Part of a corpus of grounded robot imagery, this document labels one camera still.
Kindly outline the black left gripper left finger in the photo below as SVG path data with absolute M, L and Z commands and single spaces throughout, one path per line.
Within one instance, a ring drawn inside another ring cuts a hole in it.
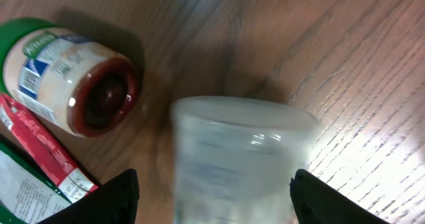
M 134 224 L 138 200 L 137 172 L 127 169 L 39 224 Z

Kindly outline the green lid jar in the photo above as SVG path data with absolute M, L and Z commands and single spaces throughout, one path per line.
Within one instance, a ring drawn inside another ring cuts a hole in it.
M 121 53 L 23 17 L 1 24 L 1 92 L 72 135 L 95 137 L 129 114 L 139 78 Z

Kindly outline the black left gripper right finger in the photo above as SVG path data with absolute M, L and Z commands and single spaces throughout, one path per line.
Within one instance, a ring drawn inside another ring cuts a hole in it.
M 388 224 L 305 169 L 291 179 L 290 197 L 299 224 Z

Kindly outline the white round tub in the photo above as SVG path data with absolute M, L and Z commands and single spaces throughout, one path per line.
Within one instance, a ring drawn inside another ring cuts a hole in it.
M 290 182 L 319 120 L 297 108 L 231 96 L 173 103 L 175 223 L 288 223 Z

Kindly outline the red snack package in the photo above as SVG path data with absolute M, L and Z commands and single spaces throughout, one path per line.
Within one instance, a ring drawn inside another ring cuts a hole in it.
M 98 189 L 38 118 L 6 94 L 1 95 L 1 120 L 71 203 Z

